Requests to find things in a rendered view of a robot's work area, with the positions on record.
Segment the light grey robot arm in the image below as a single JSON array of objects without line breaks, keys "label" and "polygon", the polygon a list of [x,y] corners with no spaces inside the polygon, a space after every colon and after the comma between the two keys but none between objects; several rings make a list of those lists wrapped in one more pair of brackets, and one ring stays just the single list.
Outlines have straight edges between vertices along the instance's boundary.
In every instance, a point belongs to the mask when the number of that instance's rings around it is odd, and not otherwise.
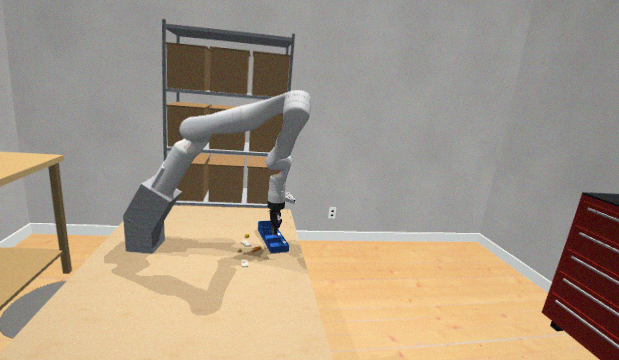
[{"label": "light grey robot arm", "polygon": [[291,152],[310,117],[310,109],[310,95],[297,90],[215,114],[187,118],[180,125],[180,134],[184,139],[174,144],[165,163],[160,166],[159,174],[157,172],[153,178],[155,181],[152,181],[151,187],[162,194],[172,195],[212,134],[251,131],[283,113],[282,131],[266,158],[268,169],[281,170],[270,176],[268,201],[295,203],[295,198],[289,192],[285,193],[286,179],[292,163]]}]

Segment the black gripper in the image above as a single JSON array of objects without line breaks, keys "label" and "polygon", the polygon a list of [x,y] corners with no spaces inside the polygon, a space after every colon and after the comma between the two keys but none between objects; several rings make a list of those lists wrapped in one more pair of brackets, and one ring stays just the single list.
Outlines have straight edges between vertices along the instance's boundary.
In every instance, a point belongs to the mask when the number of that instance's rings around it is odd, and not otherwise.
[{"label": "black gripper", "polygon": [[[280,228],[280,225],[282,223],[282,219],[280,219],[281,217],[281,212],[280,210],[285,208],[285,202],[283,203],[271,203],[268,201],[267,207],[270,209],[270,222],[272,225],[272,235],[277,235],[278,233],[278,228]],[[274,210],[271,210],[274,209]],[[277,225],[277,226],[276,226]],[[274,227],[273,227],[274,226]]]}]

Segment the blue three-compartment bin rack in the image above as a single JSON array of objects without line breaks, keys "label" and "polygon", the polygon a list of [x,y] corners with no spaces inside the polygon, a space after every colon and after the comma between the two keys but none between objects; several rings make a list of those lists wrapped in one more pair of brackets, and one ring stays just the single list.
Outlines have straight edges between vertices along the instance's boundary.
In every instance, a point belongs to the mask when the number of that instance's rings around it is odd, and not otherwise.
[{"label": "blue three-compartment bin rack", "polygon": [[[258,231],[270,253],[289,252],[289,244],[278,228],[278,235],[272,235],[272,225],[269,221],[258,221]],[[281,241],[282,240],[282,241]],[[284,243],[284,244],[283,244]]]}]

